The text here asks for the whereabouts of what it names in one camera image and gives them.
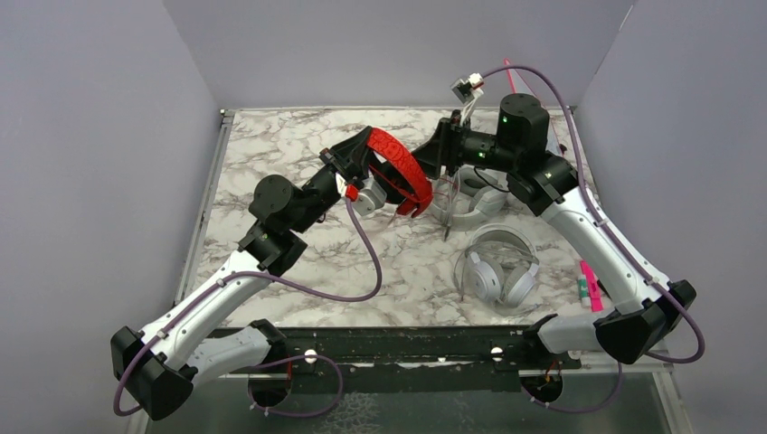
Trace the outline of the red headphones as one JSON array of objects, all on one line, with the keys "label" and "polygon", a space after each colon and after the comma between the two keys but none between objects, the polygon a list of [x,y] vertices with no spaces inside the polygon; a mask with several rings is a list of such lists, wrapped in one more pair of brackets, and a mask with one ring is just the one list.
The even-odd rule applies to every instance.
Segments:
[{"label": "red headphones", "polygon": [[415,218],[426,211],[433,199],[432,184],[404,144],[388,132],[372,127],[366,145],[402,178],[397,184],[392,175],[383,172],[384,165],[378,160],[368,165],[374,175],[383,179],[404,198],[396,213]]}]

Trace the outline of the white gaming headset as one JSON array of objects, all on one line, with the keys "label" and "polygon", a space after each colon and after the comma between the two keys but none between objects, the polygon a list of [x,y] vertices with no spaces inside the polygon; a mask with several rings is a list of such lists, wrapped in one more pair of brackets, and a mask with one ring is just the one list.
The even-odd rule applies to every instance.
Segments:
[{"label": "white gaming headset", "polygon": [[536,248],[524,233],[489,223],[459,254],[452,281],[461,297],[470,293],[496,310],[513,310],[534,288],[539,269]]}]

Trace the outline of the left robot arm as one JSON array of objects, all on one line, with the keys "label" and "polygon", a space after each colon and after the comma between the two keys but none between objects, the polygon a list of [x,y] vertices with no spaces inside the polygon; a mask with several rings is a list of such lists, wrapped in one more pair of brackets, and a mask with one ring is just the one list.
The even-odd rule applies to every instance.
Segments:
[{"label": "left robot arm", "polygon": [[194,389],[241,368],[269,372],[291,362],[279,331],[259,321],[224,337],[213,330],[237,307],[273,283],[286,283],[286,272],[306,250],[301,234],[320,222],[337,203],[351,218],[355,206],[372,194],[372,171],[386,151],[408,151],[386,132],[367,127],[321,152],[322,165],[303,185],[282,175],[258,182],[250,205],[254,224],[214,274],[180,304],[139,330],[119,329],[111,338],[118,382],[112,406],[127,417],[124,394],[135,411],[161,420],[191,396]]}]

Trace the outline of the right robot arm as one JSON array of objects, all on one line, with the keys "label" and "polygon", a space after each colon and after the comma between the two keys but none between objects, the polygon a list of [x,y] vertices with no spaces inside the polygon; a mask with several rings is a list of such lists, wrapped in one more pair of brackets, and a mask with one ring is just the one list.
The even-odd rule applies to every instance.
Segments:
[{"label": "right robot arm", "polygon": [[652,347],[689,318],[696,291],[639,254],[597,208],[578,170],[547,149],[550,116],[540,101],[524,93],[505,96],[493,134],[459,122],[458,112],[441,118],[414,150],[426,175],[435,179],[443,168],[454,172],[464,165],[505,174],[510,193],[572,245],[613,304],[609,313],[538,321],[525,331],[524,360],[543,368],[569,351],[603,351],[625,364],[653,355]]}]

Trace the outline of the pink-framed whiteboard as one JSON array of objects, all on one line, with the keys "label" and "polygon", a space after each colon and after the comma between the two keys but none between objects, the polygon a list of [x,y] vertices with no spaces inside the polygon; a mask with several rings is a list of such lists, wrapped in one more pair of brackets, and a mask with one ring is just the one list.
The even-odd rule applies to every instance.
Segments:
[{"label": "pink-framed whiteboard", "polygon": [[[541,102],[541,106],[544,105],[542,98],[531,87],[529,80],[526,78],[524,71],[507,70],[506,71],[509,86],[513,93],[525,93],[535,96]],[[546,149],[558,156],[565,156],[566,147],[563,146],[555,130],[555,118],[553,114],[549,114],[549,126],[547,128],[547,145]]]}]

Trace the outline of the white green marker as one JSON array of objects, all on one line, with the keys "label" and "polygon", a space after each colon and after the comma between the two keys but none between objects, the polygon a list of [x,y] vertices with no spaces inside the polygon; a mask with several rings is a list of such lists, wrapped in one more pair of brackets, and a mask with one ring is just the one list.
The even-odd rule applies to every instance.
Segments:
[{"label": "white green marker", "polygon": [[591,308],[591,296],[590,296],[590,289],[588,280],[584,275],[581,275],[577,278],[578,283],[578,290],[579,290],[579,298],[581,300],[581,304],[584,308]]}]

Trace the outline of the pink highlighter marker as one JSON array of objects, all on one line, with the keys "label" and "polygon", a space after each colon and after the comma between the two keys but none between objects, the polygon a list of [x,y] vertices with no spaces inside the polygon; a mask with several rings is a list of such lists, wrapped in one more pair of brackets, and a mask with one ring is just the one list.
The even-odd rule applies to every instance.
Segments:
[{"label": "pink highlighter marker", "polygon": [[580,271],[581,275],[584,275],[589,284],[590,289],[590,296],[591,296],[591,308],[590,310],[592,312],[601,312],[603,310],[603,303],[601,300],[601,289],[598,285],[597,278],[594,275],[591,267],[585,260],[580,261]]}]

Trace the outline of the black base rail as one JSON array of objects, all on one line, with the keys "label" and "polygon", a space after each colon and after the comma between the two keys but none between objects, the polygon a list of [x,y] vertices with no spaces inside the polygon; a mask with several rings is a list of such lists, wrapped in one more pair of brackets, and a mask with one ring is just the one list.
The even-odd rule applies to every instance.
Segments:
[{"label": "black base rail", "polygon": [[236,369],[253,389],[336,392],[518,392],[520,378],[578,370],[567,354],[533,349],[520,325],[421,327],[267,327],[265,357],[291,363]]}]

